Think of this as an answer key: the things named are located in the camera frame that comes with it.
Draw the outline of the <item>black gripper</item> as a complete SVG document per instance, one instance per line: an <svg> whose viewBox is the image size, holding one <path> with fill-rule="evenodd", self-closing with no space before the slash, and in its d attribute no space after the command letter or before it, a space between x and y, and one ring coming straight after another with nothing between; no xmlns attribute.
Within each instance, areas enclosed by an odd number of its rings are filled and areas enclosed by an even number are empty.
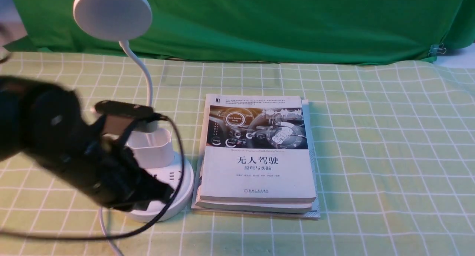
<svg viewBox="0 0 475 256"><path fill-rule="evenodd" d="M130 150L109 137L89 145L80 159L80 190L102 207L144 209L153 201L167 204L174 193L171 185L140 171Z"/></svg>

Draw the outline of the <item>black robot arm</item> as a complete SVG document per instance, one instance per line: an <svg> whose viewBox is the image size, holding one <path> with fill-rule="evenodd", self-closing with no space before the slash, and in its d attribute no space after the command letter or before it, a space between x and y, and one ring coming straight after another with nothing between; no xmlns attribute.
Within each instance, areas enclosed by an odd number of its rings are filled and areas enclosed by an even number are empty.
<svg viewBox="0 0 475 256"><path fill-rule="evenodd" d="M75 91L52 82L1 76L1 160L24 153L89 197L120 211L151 201L166 204L174 189L141 168L125 144L132 132L160 120L153 108L126 102L95 104L88 124Z"/></svg>

